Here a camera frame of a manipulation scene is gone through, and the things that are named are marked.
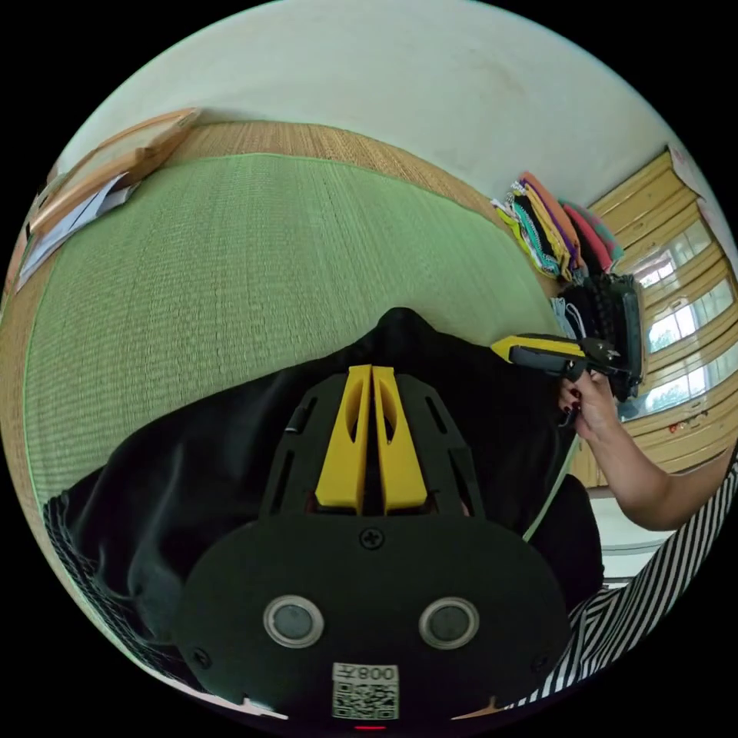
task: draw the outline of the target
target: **screw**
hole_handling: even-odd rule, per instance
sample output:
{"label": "screw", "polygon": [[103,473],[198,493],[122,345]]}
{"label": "screw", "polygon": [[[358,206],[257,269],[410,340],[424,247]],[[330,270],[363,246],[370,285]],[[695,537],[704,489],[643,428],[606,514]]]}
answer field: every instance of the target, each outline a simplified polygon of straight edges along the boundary
{"label": "screw", "polygon": [[192,658],[201,669],[209,669],[213,665],[213,660],[208,655],[208,652],[201,648],[194,650]]}
{"label": "screw", "polygon": [[543,656],[539,656],[538,658],[534,659],[530,668],[533,669],[533,671],[538,672],[538,671],[541,671],[542,669],[545,669],[547,663],[548,663],[548,655],[544,654]]}
{"label": "screw", "polygon": [[384,543],[384,533],[378,528],[367,528],[361,531],[359,543],[369,551],[382,548]]}

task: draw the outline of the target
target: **picture frame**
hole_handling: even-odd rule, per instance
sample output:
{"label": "picture frame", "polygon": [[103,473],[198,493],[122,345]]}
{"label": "picture frame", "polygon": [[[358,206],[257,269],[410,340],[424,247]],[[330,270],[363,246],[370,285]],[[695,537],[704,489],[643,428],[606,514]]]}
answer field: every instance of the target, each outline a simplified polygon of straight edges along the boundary
{"label": "picture frame", "polygon": [[140,182],[182,143],[200,108],[164,113],[126,128],[96,146],[42,194],[28,222],[28,235],[48,233],[64,216],[114,177],[125,176],[114,190]]}

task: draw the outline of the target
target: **hand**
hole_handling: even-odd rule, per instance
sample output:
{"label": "hand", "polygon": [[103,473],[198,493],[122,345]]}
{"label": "hand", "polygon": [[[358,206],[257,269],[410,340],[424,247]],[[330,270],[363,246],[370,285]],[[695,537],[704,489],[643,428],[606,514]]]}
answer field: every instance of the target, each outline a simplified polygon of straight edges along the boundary
{"label": "hand", "polygon": [[620,431],[617,405],[610,381],[599,372],[584,372],[577,382],[561,382],[559,407],[568,412],[579,410],[574,427],[588,443],[606,444]]}

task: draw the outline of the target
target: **window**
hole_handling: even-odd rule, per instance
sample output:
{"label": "window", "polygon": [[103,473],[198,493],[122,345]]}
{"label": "window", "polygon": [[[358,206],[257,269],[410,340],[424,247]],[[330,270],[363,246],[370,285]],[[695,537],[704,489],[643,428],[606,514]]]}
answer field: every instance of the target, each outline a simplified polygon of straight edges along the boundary
{"label": "window", "polygon": [[648,332],[651,354],[675,344],[696,333],[727,310],[733,303],[733,292],[728,279],[723,279],[692,304],[678,308],[654,323]]}
{"label": "window", "polygon": [[651,254],[636,264],[633,274],[644,289],[652,287],[682,268],[709,245],[710,234],[704,223],[701,220],[695,221],[656,254]]}
{"label": "window", "polygon": [[733,344],[724,354],[705,366],[621,404],[620,419],[634,420],[637,417],[670,410],[709,392],[736,371],[738,371],[738,343]]}

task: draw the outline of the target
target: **qr code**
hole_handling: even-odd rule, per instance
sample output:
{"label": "qr code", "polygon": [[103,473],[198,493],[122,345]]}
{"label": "qr code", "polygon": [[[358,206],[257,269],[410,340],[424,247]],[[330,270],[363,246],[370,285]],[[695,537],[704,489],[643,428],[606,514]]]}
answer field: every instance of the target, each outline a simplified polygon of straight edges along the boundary
{"label": "qr code", "polygon": [[334,682],[333,717],[396,720],[397,684]]}

